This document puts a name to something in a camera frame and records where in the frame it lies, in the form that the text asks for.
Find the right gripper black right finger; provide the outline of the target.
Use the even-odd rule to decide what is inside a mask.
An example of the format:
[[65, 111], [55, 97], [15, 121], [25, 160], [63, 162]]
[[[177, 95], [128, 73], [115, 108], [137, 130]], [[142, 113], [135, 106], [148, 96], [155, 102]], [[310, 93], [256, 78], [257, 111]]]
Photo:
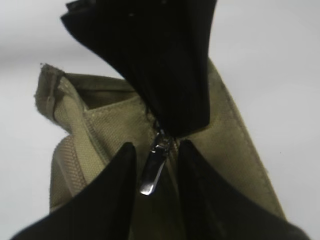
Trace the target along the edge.
[[189, 240], [307, 240], [300, 228], [231, 186], [190, 140], [179, 146], [178, 191]]

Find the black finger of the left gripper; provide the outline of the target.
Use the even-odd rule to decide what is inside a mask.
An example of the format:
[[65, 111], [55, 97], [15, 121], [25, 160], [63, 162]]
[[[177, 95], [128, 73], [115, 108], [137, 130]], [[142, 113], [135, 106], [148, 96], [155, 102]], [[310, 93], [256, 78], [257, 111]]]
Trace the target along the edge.
[[73, 0], [61, 21], [127, 80], [173, 137], [210, 122], [214, 0]]

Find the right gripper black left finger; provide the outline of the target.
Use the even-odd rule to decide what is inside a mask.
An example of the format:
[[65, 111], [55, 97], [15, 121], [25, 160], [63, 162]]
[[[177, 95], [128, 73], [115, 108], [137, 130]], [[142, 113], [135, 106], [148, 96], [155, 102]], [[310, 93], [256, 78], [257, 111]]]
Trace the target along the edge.
[[137, 180], [132, 143], [64, 206], [13, 236], [14, 240], [127, 240]]

